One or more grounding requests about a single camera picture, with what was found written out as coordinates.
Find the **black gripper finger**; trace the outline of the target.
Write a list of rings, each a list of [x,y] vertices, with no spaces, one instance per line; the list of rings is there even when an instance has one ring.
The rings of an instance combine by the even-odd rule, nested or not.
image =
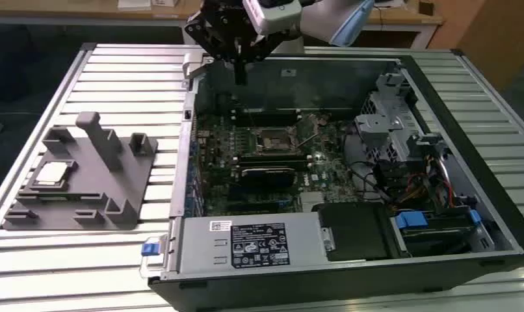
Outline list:
[[[237,42],[235,44],[225,44],[221,39],[217,39],[215,32],[205,21],[201,12],[193,15],[187,24],[185,32],[192,39],[200,44],[205,52],[215,60],[221,60],[232,66],[235,74],[235,84],[241,84],[241,60]]]
[[[269,51],[269,36],[251,36],[241,42],[241,84],[247,84],[247,68],[255,62],[263,61]]]

